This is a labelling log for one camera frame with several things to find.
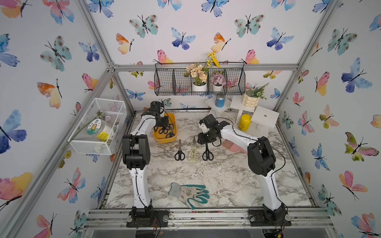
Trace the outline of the all-black scissors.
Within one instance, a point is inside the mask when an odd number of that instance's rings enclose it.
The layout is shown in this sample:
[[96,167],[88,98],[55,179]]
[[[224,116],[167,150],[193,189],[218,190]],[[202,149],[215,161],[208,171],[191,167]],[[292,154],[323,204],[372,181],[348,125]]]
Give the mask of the all-black scissors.
[[205,144],[205,151],[202,154],[202,159],[204,161],[213,161],[214,155],[213,153],[209,150],[208,144]]

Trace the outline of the yellow storage box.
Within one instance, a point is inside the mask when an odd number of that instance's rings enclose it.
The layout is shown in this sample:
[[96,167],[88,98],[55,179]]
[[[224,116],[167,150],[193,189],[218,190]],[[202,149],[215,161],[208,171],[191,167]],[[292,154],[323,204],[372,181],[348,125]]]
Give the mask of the yellow storage box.
[[154,139],[161,144],[174,142],[177,139],[177,124],[175,115],[173,113],[165,113],[165,116],[169,117],[168,127],[171,127],[171,131],[168,134],[159,134],[158,130],[162,127],[158,128],[156,131],[153,131]]

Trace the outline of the small black scissors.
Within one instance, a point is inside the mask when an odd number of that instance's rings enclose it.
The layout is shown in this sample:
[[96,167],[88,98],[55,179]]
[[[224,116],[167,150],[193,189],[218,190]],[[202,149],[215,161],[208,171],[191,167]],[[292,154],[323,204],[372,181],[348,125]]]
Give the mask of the small black scissors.
[[171,127],[162,127],[158,130],[159,134],[168,134],[171,131]]

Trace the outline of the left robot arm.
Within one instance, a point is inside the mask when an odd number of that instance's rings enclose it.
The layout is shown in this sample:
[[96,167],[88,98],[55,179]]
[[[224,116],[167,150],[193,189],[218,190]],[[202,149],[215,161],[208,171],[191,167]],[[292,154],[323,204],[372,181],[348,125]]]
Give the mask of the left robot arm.
[[164,106],[153,101],[147,111],[142,113],[141,121],[136,129],[122,138],[122,161],[132,178],[134,189],[134,204],[129,214],[129,226],[161,228],[162,219],[153,210],[152,199],[148,191],[146,167],[150,163],[150,146],[148,135],[154,128],[166,127],[169,119],[163,116]]

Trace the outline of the black handled scissors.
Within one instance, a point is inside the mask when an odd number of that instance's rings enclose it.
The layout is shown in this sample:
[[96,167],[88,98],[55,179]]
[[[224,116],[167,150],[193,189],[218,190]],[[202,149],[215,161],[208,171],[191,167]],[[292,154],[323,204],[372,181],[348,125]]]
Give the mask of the black handled scissors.
[[181,142],[181,140],[179,140],[178,151],[175,154],[174,158],[175,158],[176,161],[183,161],[185,159],[185,154],[182,151],[182,142]]

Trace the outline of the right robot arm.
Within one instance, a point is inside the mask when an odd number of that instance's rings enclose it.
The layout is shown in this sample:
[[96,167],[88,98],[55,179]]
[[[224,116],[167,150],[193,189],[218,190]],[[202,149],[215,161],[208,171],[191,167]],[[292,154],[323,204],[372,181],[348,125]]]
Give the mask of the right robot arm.
[[211,157],[208,145],[222,139],[233,142],[247,152],[248,166],[259,178],[264,204],[262,211],[250,214],[252,226],[270,225],[291,226],[288,217],[288,208],[280,200],[279,192],[274,177],[276,157],[267,137],[255,137],[242,131],[236,131],[234,126],[227,121],[218,122],[213,115],[207,115],[199,121],[197,142],[205,145],[206,151],[203,157],[207,160]]

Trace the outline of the cream kitchen scissors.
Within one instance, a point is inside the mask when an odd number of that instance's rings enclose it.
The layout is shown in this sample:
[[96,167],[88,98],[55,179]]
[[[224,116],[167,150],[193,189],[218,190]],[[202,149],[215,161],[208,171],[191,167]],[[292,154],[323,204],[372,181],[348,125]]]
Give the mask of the cream kitchen scissors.
[[195,162],[200,161],[200,153],[197,150],[197,141],[196,141],[195,136],[193,137],[193,141],[191,144],[190,151],[188,153],[187,160],[188,161],[195,161]]

